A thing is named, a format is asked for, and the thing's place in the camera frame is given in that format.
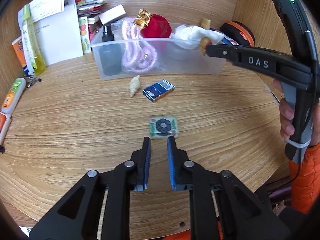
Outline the person's right hand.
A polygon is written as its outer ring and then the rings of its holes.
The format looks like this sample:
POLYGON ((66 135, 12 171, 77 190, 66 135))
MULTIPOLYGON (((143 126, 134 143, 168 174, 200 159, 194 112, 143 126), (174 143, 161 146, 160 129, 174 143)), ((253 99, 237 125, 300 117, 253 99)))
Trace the person's right hand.
MULTIPOLYGON (((315 146, 319 143, 319 132, 320 132, 320 111, 319 105, 316 105, 313 109, 313 133, 310 141, 310 147, 315 146)), ((294 117, 294 111, 286 102, 285 99, 281 99, 279 103, 279 117, 280 117, 280 136, 284 140, 289 140, 289 138, 294 134, 295 128, 291 124, 291 120, 294 117)))

